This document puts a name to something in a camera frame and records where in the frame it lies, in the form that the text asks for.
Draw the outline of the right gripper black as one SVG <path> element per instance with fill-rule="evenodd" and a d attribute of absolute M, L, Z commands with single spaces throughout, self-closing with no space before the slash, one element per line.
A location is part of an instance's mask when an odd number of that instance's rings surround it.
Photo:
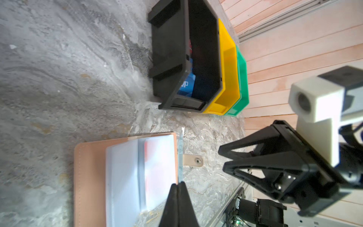
<path fill-rule="evenodd" d="M 339 129 L 337 166 L 331 167 L 286 121 L 275 120 L 243 139 L 222 145 L 218 154 L 232 159 L 223 171 L 268 197 L 299 206 L 299 215 L 314 217 L 352 190 L 363 188 L 363 146 L 354 133 L 358 127 Z M 255 146 L 249 153 L 240 148 Z"/>

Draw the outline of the tan leather card holder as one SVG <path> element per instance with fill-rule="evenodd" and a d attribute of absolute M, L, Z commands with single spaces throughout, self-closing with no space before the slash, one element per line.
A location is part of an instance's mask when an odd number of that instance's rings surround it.
<path fill-rule="evenodd" d="M 133 227 L 145 206 L 144 142 L 173 135 L 178 185 L 184 166 L 203 166 L 198 155 L 183 154 L 174 132 L 84 142 L 74 149 L 74 226 Z"/>

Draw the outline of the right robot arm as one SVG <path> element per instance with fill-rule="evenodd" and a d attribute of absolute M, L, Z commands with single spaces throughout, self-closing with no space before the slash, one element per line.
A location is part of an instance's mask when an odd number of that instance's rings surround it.
<path fill-rule="evenodd" d="M 223 171 L 264 193 L 257 202 L 240 200 L 236 215 L 257 227 L 283 227 L 288 203 L 301 217 L 314 217 L 353 190 L 363 188 L 363 146 L 358 128 L 338 133 L 339 163 L 331 166 L 318 150 L 286 121 L 276 120 L 243 139 L 219 147 L 228 158 Z"/>

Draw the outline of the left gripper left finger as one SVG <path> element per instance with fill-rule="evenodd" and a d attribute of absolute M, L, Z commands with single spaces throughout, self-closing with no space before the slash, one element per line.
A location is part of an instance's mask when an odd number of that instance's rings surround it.
<path fill-rule="evenodd" d="M 178 222 L 178 185 L 172 184 L 159 227 L 177 227 L 179 226 Z"/>

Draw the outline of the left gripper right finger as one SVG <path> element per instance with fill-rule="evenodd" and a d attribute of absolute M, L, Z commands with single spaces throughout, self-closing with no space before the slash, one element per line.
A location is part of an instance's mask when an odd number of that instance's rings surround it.
<path fill-rule="evenodd" d="M 199 227 L 185 182 L 178 184 L 178 226 Z"/>

